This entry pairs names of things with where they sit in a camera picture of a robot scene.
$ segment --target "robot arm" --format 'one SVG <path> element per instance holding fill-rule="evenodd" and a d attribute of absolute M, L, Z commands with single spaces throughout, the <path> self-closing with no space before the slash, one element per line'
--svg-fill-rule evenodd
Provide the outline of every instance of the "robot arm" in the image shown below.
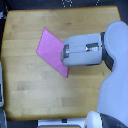
<path fill-rule="evenodd" d="M 114 65 L 112 73 L 100 87 L 98 113 L 88 114 L 86 127 L 126 128 L 128 127 L 128 26 L 122 21 L 111 23 L 106 29 L 103 41 L 100 34 L 66 39 L 61 60 L 67 67 L 100 64 L 104 58 L 103 46 L 114 60 Z"/>

